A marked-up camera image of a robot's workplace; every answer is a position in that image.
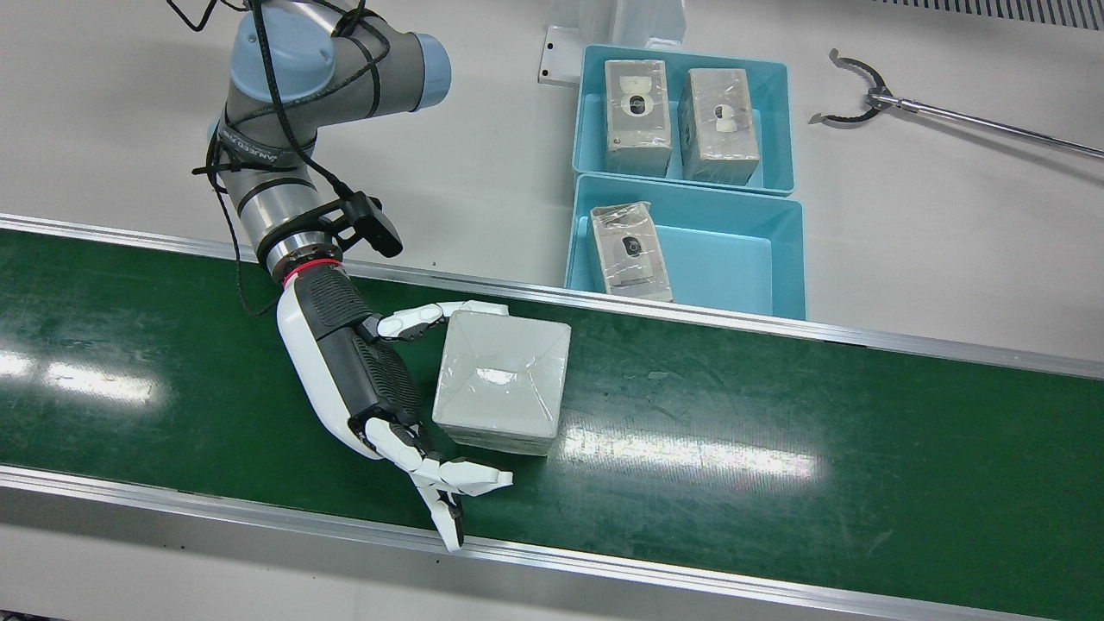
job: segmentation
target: reacher grabber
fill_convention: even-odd
[[[1006,134],[1011,134],[1013,136],[1019,136],[1020,138],[1027,138],[1029,140],[1034,140],[1037,143],[1042,143],[1044,145],[1050,145],[1052,147],[1058,147],[1082,155],[1087,155],[1091,157],[1104,158],[1104,150],[1094,149],[1092,147],[1086,147],[1085,145],[1079,145],[1078,143],[1071,143],[1069,140],[1063,140],[1061,138],[1055,138],[1053,136],[1048,136],[1045,134],[1040,134],[1038,131],[1032,131],[1030,129],[1023,129],[1021,127],[1016,127],[1012,125],[1006,125],[1004,123],[997,123],[995,120],[989,120],[987,118],[981,118],[979,116],[970,116],[968,114],[962,114],[954,110],[948,110],[946,108],[941,108],[937,106],[932,106],[915,99],[906,99],[904,97],[894,96],[890,92],[889,87],[885,85],[885,81],[882,78],[881,74],[874,71],[873,67],[868,65],[862,61],[857,61],[854,59],[842,57],[839,55],[839,50],[832,49],[829,52],[828,57],[831,62],[841,69],[859,70],[861,73],[866,73],[870,80],[874,83],[874,86],[867,91],[867,105],[870,109],[858,116],[839,116],[835,114],[816,114],[809,119],[809,124],[814,123],[843,123],[843,124],[859,124],[870,120],[871,118],[878,116],[878,113],[887,110],[891,107],[899,107],[903,110],[915,113],[915,114],[926,114],[935,116],[938,118],[946,118],[949,120],[959,120],[963,123],[968,123],[972,125],[978,125],[989,129],[996,129],[998,131],[1004,131]]]

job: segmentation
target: blue joint cap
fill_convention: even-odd
[[[415,32],[418,44],[422,45],[422,62],[425,65],[425,81],[422,83],[422,101],[415,110],[435,106],[444,101],[453,85],[453,64],[448,62],[448,52],[435,36]]]
[[[280,101],[290,102],[321,91],[333,77],[333,41],[329,33],[304,15],[268,7],[262,11]],[[252,13],[237,27],[230,77],[250,97],[273,101]]]

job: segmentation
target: plastic wrap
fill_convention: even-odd
[[[679,103],[682,177],[743,185],[760,165],[755,116],[742,69],[692,69]]]
[[[647,201],[591,210],[596,281],[605,292],[658,302],[673,302],[667,264]]]
[[[548,455],[560,427],[571,326],[453,314],[433,421],[459,444]]]
[[[671,160],[664,61],[606,61],[606,170],[662,177]]]
[[[577,30],[583,45],[649,49],[681,48],[687,31],[683,0],[555,0],[549,24]]]

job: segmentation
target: red ring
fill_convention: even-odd
[[[287,276],[284,276],[284,286],[287,286],[287,282],[291,280],[291,276],[298,274],[299,272],[306,270],[307,267],[312,267],[315,265],[338,265],[338,266],[340,266],[341,262],[338,261],[337,259],[316,259],[314,261],[308,261],[308,262],[304,263],[302,265],[299,265],[295,270],[291,270],[291,272]]]

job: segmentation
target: robotic arm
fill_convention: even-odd
[[[507,308],[467,302],[374,313],[346,275],[342,253],[367,240],[394,256],[402,242],[378,199],[310,158],[319,127],[435,105],[449,82],[436,39],[396,32],[362,7],[253,0],[200,170],[219,175],[257,260],[284,287],[279,333],[319,420],[353,451],[408,473],[452,551],[464,543],[460,496],[508,486],[512,474],[433,451],[420,433],[410,371],[389,341],[413,340],[458,309]],[[319,204],[308,168],[338,200]]]

